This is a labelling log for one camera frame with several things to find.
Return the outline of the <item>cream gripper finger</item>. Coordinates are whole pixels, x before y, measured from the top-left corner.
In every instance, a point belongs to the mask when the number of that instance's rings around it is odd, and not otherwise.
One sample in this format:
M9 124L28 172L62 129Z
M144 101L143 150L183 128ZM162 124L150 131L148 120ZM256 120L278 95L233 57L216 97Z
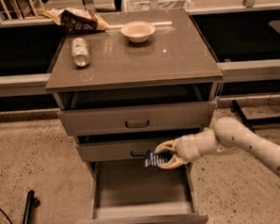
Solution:
M159 168L161 169L172 169L172 168L179 168L184 165L184 162L181 157L178 155L174 155L167 163L165 164L160 164Z
M177 151L177 144L178 144L178 140L177 139L170 139L165 141L164 143L158 145L154 152L155 153L161 153L161 152L176 152Z

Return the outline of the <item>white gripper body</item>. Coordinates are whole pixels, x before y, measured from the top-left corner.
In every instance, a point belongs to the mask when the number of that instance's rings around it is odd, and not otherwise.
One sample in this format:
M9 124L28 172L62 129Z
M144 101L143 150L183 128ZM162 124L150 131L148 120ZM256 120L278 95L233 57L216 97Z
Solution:
M218 149L218 140L212 130L195 135L179 137L176 144L177 154L185 163L194 162Z

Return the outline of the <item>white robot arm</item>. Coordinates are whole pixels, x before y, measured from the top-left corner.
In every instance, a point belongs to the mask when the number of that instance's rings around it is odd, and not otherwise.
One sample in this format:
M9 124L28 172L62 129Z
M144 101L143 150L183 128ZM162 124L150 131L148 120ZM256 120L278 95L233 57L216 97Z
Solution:
M214 127L202 133L190 134L170 139L158 145L154 152L172 152L172 158L162 169L178 168L186 163L193 163L205 155L222 154L234 149L242 149L253 155L266 168L280 177L280 145L251 132L240 121L223 117Z

